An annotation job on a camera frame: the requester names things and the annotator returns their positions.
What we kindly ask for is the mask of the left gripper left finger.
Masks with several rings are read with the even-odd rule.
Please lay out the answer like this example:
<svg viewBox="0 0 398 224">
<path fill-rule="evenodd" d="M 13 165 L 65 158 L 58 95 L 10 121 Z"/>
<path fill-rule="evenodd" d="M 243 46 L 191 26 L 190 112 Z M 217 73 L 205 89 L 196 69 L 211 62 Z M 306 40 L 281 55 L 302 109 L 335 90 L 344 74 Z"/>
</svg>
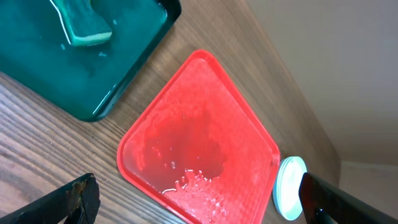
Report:
<svg viewBox="0 0 398 224">
<path fill-rule="evenodd" d="M 100 189 L 87 173 L 53 192 L 1 218 L 8 224 L 94 224 L 100 207 Z"/>
</svg>

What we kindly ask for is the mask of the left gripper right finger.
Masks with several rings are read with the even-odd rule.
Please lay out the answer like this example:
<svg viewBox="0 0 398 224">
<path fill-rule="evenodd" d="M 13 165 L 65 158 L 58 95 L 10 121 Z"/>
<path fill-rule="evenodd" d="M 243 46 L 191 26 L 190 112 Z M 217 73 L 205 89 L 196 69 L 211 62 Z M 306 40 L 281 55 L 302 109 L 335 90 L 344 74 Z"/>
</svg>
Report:
<svg viewBox="0 0 398 224">
<path fill-rule="evenodd" d="M 397 224 L 397 220 L 306 172 L 299 199 L 308 224 Z"/>
</svg>

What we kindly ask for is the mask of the light blue plate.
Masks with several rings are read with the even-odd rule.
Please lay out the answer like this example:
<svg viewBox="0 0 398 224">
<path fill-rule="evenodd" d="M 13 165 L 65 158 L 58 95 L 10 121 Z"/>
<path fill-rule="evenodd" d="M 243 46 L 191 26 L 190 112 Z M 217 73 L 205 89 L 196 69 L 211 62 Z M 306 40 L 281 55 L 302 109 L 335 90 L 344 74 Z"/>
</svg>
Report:
<svg viewBox="0 0 398 224">
<path fill-rule="evenodd" d="M 299 156 L 290 156 L 283 159 L 272 189 L 272 199 L 276 210 L 288 220 L 296 220 L 303 211 L 299 188 L 307 166 Z"/>
</svg>

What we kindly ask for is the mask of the green yellow sponge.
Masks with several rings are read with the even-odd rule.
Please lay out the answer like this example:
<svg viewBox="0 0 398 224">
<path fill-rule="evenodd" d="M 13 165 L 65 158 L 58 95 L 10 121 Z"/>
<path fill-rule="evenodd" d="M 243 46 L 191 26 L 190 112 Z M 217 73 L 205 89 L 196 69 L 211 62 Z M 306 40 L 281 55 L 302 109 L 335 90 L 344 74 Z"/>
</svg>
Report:
<svg viewBox="0 0 398 224">
<path fill-rule="evenodd" d="M 90 0 L 50 0 L 60 18 L 68 43 L 75 47 L 107 42 L 113 30 L 95 12 Z"/>
</svg>

